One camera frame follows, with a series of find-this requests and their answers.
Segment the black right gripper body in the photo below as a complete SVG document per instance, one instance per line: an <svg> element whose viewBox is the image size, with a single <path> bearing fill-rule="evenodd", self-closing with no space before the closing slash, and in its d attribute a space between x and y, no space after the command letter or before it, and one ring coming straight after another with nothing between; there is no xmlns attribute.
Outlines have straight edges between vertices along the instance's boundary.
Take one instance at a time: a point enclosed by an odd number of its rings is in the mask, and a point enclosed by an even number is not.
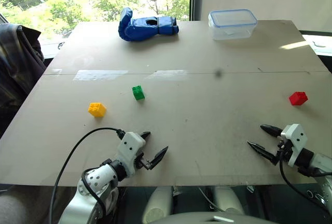
<svg viewBox="0 0 332 224"><path fill-rule="evenodd" d="M279 143L278 143L278 150L276 152L276 162L280 161L289 162L293 154L292 141L280 135L277 136L277 139L279 140Z"/></svg>

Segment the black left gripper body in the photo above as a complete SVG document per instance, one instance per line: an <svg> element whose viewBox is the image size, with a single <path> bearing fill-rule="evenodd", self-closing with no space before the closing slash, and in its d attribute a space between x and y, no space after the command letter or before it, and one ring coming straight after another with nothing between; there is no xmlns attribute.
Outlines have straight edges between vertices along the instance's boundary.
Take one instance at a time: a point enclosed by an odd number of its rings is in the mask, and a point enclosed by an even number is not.
<svg viewBox="0 0 332 224"><path fill-rule="evenodd" d="M140 170L142 168L145 168L146 170L150 170L151 167L152 167L152 163L148 159L144 158L144 153L143 152L140 152L137 155L137 157L134 161L134 165L135 165L135 168L137 170Z"/></svg>

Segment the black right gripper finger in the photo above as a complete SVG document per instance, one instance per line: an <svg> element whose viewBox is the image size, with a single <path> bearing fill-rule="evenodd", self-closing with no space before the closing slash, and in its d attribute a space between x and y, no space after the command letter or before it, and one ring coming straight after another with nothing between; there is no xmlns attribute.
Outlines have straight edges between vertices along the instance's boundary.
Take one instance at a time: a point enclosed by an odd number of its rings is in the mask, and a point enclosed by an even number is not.
<svg viewBox="0 0 332 224"><path fill-rule="evenodd" d="M250 141L247 141L247 143L249 144L249 146L254 149L260 156L264 157L265 159L269 160L273 165L277 165L278 163L278 158L265 150L264 147L262 147L261 145L257 144L257 143L253 143Z"/></svg>
<svg viewBox="0 0 332 224"><path fill-rule="evenodd" d="M281 133L283 131L282 129L280 129L278 127L275 127L272 125L267 125L267 124L260 125L260 128L275 138L281 137Z"/></svg>

